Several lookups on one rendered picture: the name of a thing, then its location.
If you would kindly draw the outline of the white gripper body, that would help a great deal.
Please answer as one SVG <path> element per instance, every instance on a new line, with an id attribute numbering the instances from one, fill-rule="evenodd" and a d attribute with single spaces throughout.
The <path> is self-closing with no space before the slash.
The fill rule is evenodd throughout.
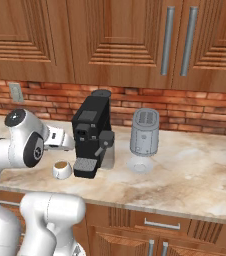
<path id="1" fill-rule="evenodd" d="M 69 134 L 64 133 L 61 146 L 64 150 L 73 150 L 75 148 L 75 140 Z"/>

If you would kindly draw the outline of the black coffee machine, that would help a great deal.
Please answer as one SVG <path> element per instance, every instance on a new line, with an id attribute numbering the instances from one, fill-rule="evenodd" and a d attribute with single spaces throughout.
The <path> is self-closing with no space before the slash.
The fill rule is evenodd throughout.
<path id="1" fill-rule="evenodd" d="M 95 90 L 72 118 L 76 177 L 93 179 L 106 150 L 113 146 L 115 135 L 110 124 L 110 100 L 109 90 Z"/>

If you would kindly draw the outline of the white coffee mug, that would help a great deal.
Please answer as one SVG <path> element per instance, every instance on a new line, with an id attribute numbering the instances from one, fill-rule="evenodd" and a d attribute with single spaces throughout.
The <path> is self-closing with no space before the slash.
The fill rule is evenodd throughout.
<path id="1" fill-rule="evenodd" d="M 63 160 L 57 161 L 53 165 L 52 173 L 56 179 L 64 180 L 71 176 L 72 167 L 68 161 L 63 161 Z"/>

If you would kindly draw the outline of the white saucer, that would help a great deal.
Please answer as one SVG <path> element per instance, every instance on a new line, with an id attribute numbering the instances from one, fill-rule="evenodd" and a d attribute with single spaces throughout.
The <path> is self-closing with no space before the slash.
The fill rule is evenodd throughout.
<path id="1" fill-rule="evenodd" d="M 153 169 L 153 162 L 148 157 L 134 156 L 127 161 L 127 167 L 134 173 L 148 173 Z"/>

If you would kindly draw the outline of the grey toaster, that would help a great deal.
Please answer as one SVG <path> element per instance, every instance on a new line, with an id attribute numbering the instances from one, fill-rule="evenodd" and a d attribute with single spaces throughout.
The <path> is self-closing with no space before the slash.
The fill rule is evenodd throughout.
<path id="1" fill-rule="evenodd" d="M 137 109 L 133 115 L 130 151 L 142 157 L 157 153 L 159 143 L 159 113 L 151 108 Z"/>

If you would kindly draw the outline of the wooden drawer front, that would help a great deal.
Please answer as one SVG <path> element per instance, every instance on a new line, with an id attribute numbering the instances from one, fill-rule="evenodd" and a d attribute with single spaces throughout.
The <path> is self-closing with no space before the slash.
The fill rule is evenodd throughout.
<path id="1" fill-rule="evenodd" d="M 147 225 L 144 225 L 144 218 L 147 218 L 148 221 L 159 222 L 159 223 L 170 224 L 170 225 L 177 225 L 178 223 L 180 223 L 181 229 L 171 230 L 171 229 L 147 226 Z M 174 217 L 174 216 L 167 216 L 162 214 L 132 211 L 130 226 L 132 228 L 141 229 L 144 231 L 155 231 L 160 233 L 186 235 L 190 227 L 190 222 L 191 222 L 190 219 L 182 218 L 182 217 Z"/>
<path id="2" fill-rule="evenodd" d="M 0 200 L 20 203 L 23 196 L 24 196 L 23 193 L 0 190 Z M 5 204 L 0 204 L 0 205 L 8 210 L 11 210 L 14 214 L 17 214 L 19 212 L 19 207 L 5 205 Z"/>

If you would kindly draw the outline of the wooden lower cupboard door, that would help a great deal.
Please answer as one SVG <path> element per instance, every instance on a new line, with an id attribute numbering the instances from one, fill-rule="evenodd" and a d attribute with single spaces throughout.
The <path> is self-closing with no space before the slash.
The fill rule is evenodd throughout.
<path id="1" fill-rule="evenodd" d="M 191 239 L 161 236 L 156 256 L 161 256 L 163 242 L 168 242 L 167 256 L 226 256 L 226 248 Z"/>
<path id="2" fill-rule="evenodd" d="M 156 256 L 159 237 L 130 230 L 88 227 L 91 256 L 147 256 L 149 240 L 154 240 Z"/>

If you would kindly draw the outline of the wooden cupboard door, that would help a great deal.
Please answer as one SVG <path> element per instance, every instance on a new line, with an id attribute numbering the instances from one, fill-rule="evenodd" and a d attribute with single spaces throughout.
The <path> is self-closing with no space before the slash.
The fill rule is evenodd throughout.
<path id="1" fill-rule="evenodd" d="M 88 227 L 91 256 L 147 256 L 149 240 L 154 240 L 156 256 L 159 237 L 130 230 Z"/>
<path id="2" fill-rule="evenodd" d="M 169 89 L 183 0 L 67 0 L 75 82 Z M 167 7 L 175 7 L 169 66 L 161 75 Z"/>
<path id="3" fill-rule="evenodd" d="M 161 236 L 156 256 L 161 256 L 163 242 L 168 242 L 167 256 L 226 256 L 226 248 L 191 239 Z"/>
<path id="4" fill-rule="evenodd" d="M 197 20 L 188 73 L 181 76 L 191 6 L 198 7 Z M 226 0 L 183 0 L 172 87 L 226 93 Z"/>
<path id="5" fill-rule="evenodd" d="M 74 81 L 66 0 L 0 0 L 0 80 Z"/>

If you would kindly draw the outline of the wooden upper cupboard door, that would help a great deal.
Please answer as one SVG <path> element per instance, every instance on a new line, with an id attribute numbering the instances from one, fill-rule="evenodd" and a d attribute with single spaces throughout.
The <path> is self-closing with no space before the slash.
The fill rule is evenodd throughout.
<path id="1" fill-rule="evenodd" d="M 197 20 L 188 73 L 181 76 L 191 6 L 198 7 Z M 226 0 L 183 0 L 172 87 L 226 93 Z"/>
<path id="2" fill-rule="evenodd" d="M 0 80 L 74 81 L 66 0 L 0 0 Z"/>
<path id="3" fill-rule="evenodd" d="M 67 0 L 75 82 L 169 89 L 183 0 Z M 169 66 L 161 75 L 167 7 L 175 7 Z"/>

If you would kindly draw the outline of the grey wall outlet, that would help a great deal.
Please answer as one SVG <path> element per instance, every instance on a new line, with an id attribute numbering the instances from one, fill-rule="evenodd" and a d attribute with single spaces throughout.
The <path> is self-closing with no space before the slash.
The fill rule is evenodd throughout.
<path id="1" fill-rule="evenodd" d="M 20 84 L 17 82 L 9 82 L 8 86 L 10 89 L 12 100 L 14 102 L 23 102 L 24 98 Z"/>

